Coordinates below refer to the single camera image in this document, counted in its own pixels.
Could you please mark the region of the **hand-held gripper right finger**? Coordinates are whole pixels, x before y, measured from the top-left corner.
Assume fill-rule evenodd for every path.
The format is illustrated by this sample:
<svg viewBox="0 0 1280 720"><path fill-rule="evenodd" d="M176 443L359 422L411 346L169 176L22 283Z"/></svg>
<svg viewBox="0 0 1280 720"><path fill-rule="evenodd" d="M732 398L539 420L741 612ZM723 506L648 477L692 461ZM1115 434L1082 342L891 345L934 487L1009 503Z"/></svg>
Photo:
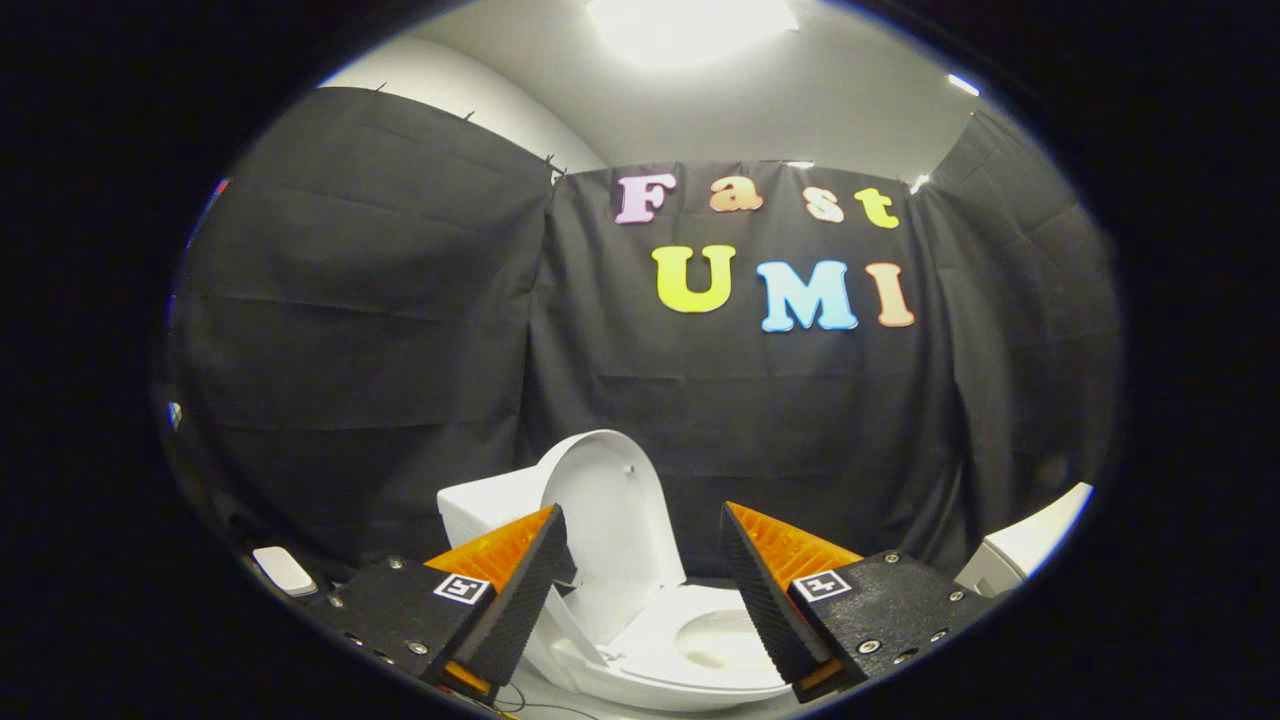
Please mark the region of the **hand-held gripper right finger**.
<svg viewBox="0 0 1280 720"><path fill-rule="evenodd" d="M722 505L719 548L800 703L914 664L996 605L899 550L861 556L736 502Z"/></svg>

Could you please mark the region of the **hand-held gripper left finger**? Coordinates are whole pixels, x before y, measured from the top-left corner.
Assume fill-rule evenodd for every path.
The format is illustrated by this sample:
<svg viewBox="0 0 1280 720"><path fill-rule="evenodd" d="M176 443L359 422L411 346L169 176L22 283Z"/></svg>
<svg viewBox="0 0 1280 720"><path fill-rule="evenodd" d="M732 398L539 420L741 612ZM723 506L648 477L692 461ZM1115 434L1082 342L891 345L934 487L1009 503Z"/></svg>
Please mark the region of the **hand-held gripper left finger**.
<svg viewBox="0 0 1280 720"><path fill-rule="evenodd" d="M320 602L320 626L434 691L492 706L509 684L566 559L550 503L421 564L388 559Z"/></svg>

